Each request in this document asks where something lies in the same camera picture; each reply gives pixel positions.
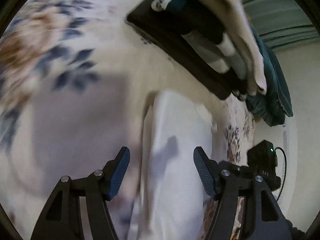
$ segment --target folded clothes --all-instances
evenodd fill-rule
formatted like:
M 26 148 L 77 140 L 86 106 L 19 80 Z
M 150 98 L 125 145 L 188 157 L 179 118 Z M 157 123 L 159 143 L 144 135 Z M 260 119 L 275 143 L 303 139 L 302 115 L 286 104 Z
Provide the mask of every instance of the folded clothes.
M 264 74 L 268 90 L 265 96 L 261 94 L 255 96 L 248 95 L 246 99 L 248 110 L 253 114 L 261 116 L 269 126 L 283 124 L 285 115 L 289 117 L 293 116 L 287 83 L 274 52 L 263 43 L 253 27 L 252 33 L 263 56 Z
M 204 218 L 204 188 L 193 161 L 212 155 L 212 116 L 202 105 L 161 91 L 145 117 L 140 195 L 128 240 L 195 240 Z
M 271 49 L 320 40 L 310 19 L 294 0 L 242 0 L 242 3 L 260 38 Z
M 247 66 L 224 25 L 198 0 L 154 0 L 151 7 L 170 12 L 173 22 L 167 28 L 181 35 L 215 71 L 225 73 L 232 67 L 240 80 L 246 78 Z
M 250 95 L 267 92 L 263 72 L 263 58 L 251 33 L 241 0 L 198 0 L 205 5 L 226 28 L 226 33 L 239 50 L 247 66 L 247 84 Z

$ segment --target green curtain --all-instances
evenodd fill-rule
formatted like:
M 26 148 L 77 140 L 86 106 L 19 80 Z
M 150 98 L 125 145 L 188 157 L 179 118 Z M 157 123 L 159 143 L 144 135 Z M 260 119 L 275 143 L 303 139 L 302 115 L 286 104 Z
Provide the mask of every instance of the green curtain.
M 260 38 L 271 49 L 320 40 L 294 0 L 243 0 L 243 5 Z

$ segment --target floral bedsheet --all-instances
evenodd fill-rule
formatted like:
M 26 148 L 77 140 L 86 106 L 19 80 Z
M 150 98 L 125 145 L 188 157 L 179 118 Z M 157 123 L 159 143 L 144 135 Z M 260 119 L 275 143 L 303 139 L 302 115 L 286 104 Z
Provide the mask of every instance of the floral bedsheet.
M 212 113 L 217 161 L 246 164 L 255 125 L 245 104 L 232 95 L 220 101 L 126 25 L 140 1 L 29 0 L 0 40 L 0 202 L 24 239 L 63 175 L 88 176 L 123 145 L 131 163 L 108 208 L 119 239 L 126 239 L 143 119 L 161 89 Z M 204 232 L 214 210 L 213 202 L 206 205 Z

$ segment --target blue floral pattern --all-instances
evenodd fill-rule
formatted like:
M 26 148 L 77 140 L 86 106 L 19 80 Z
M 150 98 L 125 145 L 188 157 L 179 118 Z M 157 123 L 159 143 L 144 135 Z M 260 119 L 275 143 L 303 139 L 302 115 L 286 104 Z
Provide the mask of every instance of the blue floral pattern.
M 47 23 L 52 15 L 51 11 L 46 14 L 47 10 L 55 10 L 55 13 L 64 15 L 68 18 L 66 27 L 61 30 L 61 38 L 59 39 L 60 43 L 54 45 L 45 52 L 41 52 L 40 50 L 38 55 L 41 56 L 34 68 L 29 71 L 25 71 L 27 75 L 26 78 L 32 76 L 32 73 L 40 73 L 41 78 L 46 77 L 50 73 L 53 62 L 55 60 L 59 60 L 60 63 L 65 65 L 66 70 L 55 78 L 55 82 L 52 86 L 52 92 L 60 90 L 68 85 L 73 88 L 74 91 L 81 94 L 89 84 L 94 84 L 99 80 L 99 75 L 92 71 L 92 68 L 96 63 L 90 60 L 90 56 L 94 52 L 94 48 L 74 51 L 72 47 L 66 46 L 64 41 L 84 36 L 80 28 L 87 24 L 89 19 L 85 17 L 77 17 L 77 13 L 84 10 L 90 10 L 93 6 L 94 4 L 92 2 L 85 0 L 33 0 L 25 4 L 10 23 L 2 38 L 2 42 L 0 43 L 0 52 L 4 53 L 6 50 L 10 51 L 9 45 L 13 43 L 11 40 L 15 41 L 18 39 L 17 37 L 19 37 L 19 34 L 15 35 L 15 33 L 19 32 L 17 31 L 17 27 L 20 27 L 24 22 L 34 20 L 34 18 L 36 18 L 35 15 L 37 15 L 38 18 L 42 17 L 44 19 L 43 22 Z M 55 24 L 54 20 L 52 21 L 53 22 L 48 24 L 48 31 L 51 31 L 51 25 Z M 4 84 L 8 82 L 8 75 L 6 74 L 12 71 L 10 69 L 10 67 L 12 68 L 12 62 L 13 61 L 1 61 L 0 59 L 1 99 L 3 99 L 3 96 L 8 97 L 8 92 L 4 89 Z M 24 69 L 26 67 L 24 65 L 19 65 L 19 68 Z M 22 95 L 21 98 L 9 98 L 9 100 L 7 100 L 11 103 L 10 105 L 6 105 L 5 102 L 2 102 L 5 110 L 0 115 L 0 147 L 5 149 L 7 153 L 11 150 L 11 145 L 18 126 L 19 116 L 23 111 L 25 103 L 31 96 L 31 94 L 24 93 L 20 93 L 19 95 Z
M 229 123 L 228 128 L 224 131 L 224 135 L 228 143 L 228 160 L 233 164 L 237 164 L 240 162 L 239 127 L 233 127 L 233 125 Z
M 243 136 L 246 137 L 247 139 L 249 139 L 251 127 L 250 127 L 250 122 L 249 122 L 249 113 L 247 110 L 245 110 L 244 115 L 245 115 L 245 122 L 244 122 L 244 126 L 242 128 Z

